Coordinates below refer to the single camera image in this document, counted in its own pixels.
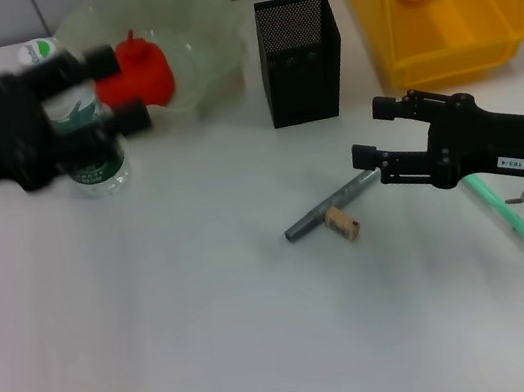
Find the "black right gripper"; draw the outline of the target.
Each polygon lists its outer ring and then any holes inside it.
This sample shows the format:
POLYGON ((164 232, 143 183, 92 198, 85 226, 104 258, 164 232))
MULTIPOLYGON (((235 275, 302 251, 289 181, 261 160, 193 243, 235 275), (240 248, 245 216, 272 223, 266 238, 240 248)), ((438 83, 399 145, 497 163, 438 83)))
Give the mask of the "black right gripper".
POLYGON ((524 177, 524 115, 493 113, 467 94, 410 90, 395 99, 375 97, 375 120, 404 118, 429 123, 427 150, 396 152, 353 145, 353 167, 379 169, 381 183, 454 188, 476 173, 524 177))

